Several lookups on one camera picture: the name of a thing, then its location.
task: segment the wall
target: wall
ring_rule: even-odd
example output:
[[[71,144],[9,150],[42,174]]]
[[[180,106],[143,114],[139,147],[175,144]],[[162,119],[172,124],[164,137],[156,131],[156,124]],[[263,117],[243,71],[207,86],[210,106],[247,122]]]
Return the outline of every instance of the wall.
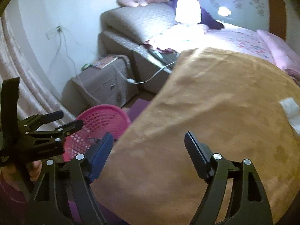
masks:
[[[300,55],[300,18],[290,0],[284,0],[286,6],[286,43]]]
[[[104,53],[102,44],[98,43],[98,34],[102,31],[100,15],[116,7],[116,0],[14,0],[8,8],[14,10],[9,12],[9,19],[17,20],[13,31],[21,50],[26,52],[36,73],[41,78],[47,76],[50,84],[46,85],[51,92],[73,112],[80,112],[85,103],[69,80],[84,64],[95,60],[98,50]],[[75,68],[66,56],[64,42],[57,53],[59,36],[50,40],[45,36],[58,25],[67,28],[64,31],[67,49]]]
[[[224,21],[253,31],[269,30],[268,0],[199,0],[214,19]],[[218,15],[220,6],[227,7],[229,17]]]

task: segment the person's hand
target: person's hand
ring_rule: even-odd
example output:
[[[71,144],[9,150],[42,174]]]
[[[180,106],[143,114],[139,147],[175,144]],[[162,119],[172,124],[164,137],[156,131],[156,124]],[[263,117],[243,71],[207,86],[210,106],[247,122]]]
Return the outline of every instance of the person's hand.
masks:
[[[30,180],[32,182],[35,182],[38,180],[38,177],[41,173],[41,169],[42,169],[42,161],[35,161],[32,163],[31,168],[28,169],[28,172],[30,175]],[[17,182],[15,180],[15,176],[14,176],[14,174],[16,174],[16,172],[17,172],[15,165],[9,165],[9,166],[3,167],[1,172],[2,172],[3,178],[7,182],[7,184],[12,186],[15,190],[21,191],[20,188],[18,187],[18,184],[17,184]]]

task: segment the brown door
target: brown door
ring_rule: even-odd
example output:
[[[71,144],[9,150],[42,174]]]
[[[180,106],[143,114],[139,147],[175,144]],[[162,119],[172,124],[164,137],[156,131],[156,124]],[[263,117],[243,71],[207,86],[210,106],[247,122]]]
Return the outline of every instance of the brown door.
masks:
[[[270,30],[269,32],[286,40],[287,14],[283,0],[269,0],[270,7]]]

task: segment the beige curtain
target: beige curtain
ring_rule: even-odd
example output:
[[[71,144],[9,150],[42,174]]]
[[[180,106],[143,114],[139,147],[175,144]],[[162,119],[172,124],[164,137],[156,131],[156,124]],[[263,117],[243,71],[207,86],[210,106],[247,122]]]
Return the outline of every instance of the beige curtain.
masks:
[[[0,83],[20,77],[18,116],[25,119],[33,114],[47,114],[62,110],[64,118],[42,126],[39,130],[53,128],[71,122],[75,117],[51,94],[20,51],[9,25],[7,14],[0,18]]]

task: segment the purple mat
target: purple mat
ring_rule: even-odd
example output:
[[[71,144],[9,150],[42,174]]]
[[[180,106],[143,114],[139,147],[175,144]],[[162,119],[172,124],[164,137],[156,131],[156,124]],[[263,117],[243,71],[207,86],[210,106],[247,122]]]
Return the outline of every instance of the purple mat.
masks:
[[[128,111],[128,116],[133,122],[145,108],[149,105],[150,101],[137,99],[137,101],[133,104],[133,106]]]

